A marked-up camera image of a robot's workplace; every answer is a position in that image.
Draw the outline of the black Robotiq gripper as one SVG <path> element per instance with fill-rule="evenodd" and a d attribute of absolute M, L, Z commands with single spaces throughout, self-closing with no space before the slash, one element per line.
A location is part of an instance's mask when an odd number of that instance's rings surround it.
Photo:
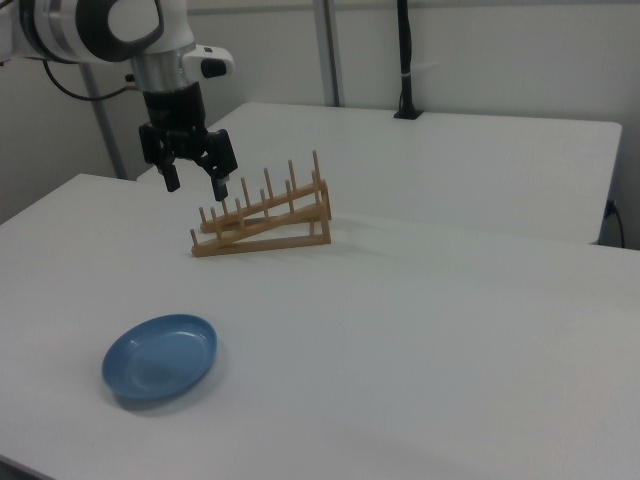
<path fill-rule="evenodd" d="M 166 189 L 175 192 L 180 187 L 175 157 L 195 159 L 210 177 L 215 200 L 225 200 L 226 183 L 238 163 L 228 132 L 207 131 L 200 84 L 144 92 L 143 97 L 149 114 L 149 121 L 138 129 L 143 156 L 146 163 L 156 166 Z"/>

